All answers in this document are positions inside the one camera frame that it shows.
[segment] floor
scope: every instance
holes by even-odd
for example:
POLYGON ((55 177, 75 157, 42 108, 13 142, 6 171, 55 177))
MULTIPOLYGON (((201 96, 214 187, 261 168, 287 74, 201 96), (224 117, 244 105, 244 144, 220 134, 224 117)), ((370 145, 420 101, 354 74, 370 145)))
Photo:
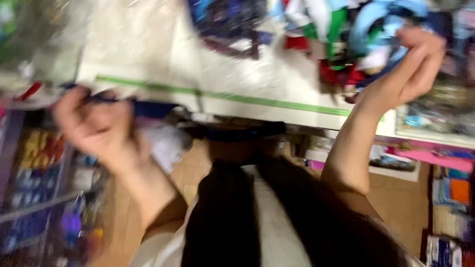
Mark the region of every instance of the floor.
MULTIPOLYGON (((288 145, 283 153, 289 154, 288 145)), ((171 173, 188 202, 196 194, 198 183, 210 168, 207 143, 195 140, 192 149, 175 165, 171 173)), ((368 196, 396 238, 416 257, 420 254, 422 229, 428 227, 428 170, 429 165, 423 165, 420 182, 371 175, 371 193, 368 196)), ((136 209, 125 188, 113 179, 109 181, 105 199, 105 250, 90 266, 126 267, 143 235, 136 209)))

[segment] dark hair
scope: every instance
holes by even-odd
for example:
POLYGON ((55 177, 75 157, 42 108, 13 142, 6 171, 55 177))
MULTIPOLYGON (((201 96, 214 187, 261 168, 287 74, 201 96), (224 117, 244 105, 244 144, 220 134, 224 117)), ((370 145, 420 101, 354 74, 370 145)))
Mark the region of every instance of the dark hair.
MULTIPOLYGON (((314 266, 407 266, 404 251, 323 182, 287 160, 263 157, 262 178, 284 206, 314 266)), ((253 178, 216 162, 198 187, 182 267, 260 266, 253 178)))

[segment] orange item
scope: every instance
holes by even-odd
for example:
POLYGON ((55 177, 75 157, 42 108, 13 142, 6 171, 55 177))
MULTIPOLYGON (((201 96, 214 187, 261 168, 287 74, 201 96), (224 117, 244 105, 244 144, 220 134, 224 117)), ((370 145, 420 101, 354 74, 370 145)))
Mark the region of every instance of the orange item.
POLYGON ((470 183, 466 180, 450 179, 450 198, 469 205, 470 183))

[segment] pink item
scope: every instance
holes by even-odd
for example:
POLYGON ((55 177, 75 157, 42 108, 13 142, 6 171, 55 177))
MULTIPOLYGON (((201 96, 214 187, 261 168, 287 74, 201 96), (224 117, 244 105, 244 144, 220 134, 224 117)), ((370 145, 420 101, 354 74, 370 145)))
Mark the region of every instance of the pink item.
POLYGON ((396 155, 405 157, 405 158, 410 158, 418 161, 423 161, 423 162, 428 162, 430 164, 435 164, 435 165, 440 165, 452 169, 459 170, 461 172, 467 172, 467 173, 472 173, 473 170, 473 164, 469 161, 465 161, 462 159, 458 158, 452 158, 452 157, 439 157, 432 152, 428 151, 399 151, 396 150, 396 155))
POLYGON ((312 170, 321 170, 324 166, 324 162, 310 161, 310 168, 312 168, 312 170))

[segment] person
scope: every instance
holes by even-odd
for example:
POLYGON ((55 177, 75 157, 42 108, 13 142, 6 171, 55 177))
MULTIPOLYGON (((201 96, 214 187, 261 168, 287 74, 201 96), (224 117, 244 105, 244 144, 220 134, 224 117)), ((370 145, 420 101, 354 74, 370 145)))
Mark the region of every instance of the person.
POLYGON ((320 180, 282 158, 214 163, 188 208, 150 156, 128 102, 92 104, 88 91, 65 94, 55 118, 80 150, 123 183, 146 229, 134 267, 422 266, 390 235, 365 195, 378 122, 428 92, 445 42, 420 28, 398 30, 408 53, 358 96, 320 180))

